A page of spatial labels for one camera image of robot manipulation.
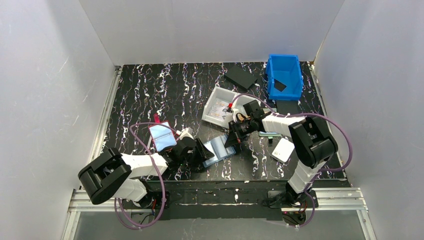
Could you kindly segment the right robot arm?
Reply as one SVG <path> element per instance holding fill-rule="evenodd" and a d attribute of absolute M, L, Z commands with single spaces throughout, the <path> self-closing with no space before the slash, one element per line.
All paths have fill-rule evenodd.
<path fill-rule="evenodd" d="M 316 113 L 284 116 L 276 112 L 264 112 L 256 100 L 243 105 L 246 112 L 241 120 L 231 120 L 226 148 L 240 144 L 252 132 L 278 133 L 291 138 L 298 163 L 293 176 L 285 185 L 283 199 L 297 202 L 308 194 L 315 177 L 333 155 L 338 144 L 330 133 L 329 119 Z"/>

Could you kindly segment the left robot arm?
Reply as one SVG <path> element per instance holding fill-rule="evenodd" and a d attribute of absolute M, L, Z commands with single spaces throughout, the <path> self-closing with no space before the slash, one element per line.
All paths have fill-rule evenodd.
<path fill-rule="evenodd" d="M 77 177 L 92 204 L 99 205 L 111 198 L 139 202 L 149 192 L 141 177 L 161 177 L 167 168 L 197 167 L 215 157 L 200 139 L 192 137 L 189 128 L 178 131 L 164 123 L 159 126 L 178 136 L 175 145 L 145 155 L 124 154 L 111 147 L 79 171 Z"/>

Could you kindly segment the blue leather card holder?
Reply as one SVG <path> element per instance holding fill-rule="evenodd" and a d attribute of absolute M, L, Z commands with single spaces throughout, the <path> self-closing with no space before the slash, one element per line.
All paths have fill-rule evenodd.
<path fill-rule="evenodd" d="M 227 135 L 221 135 L 204 144 L 206 149 L 214 154 L 213 157 L 208 158 L 203 162 L 203 166 L 205 168 L 236 154 L 236 150 L 233 146 L 225 147 L 227 139 Z"/>

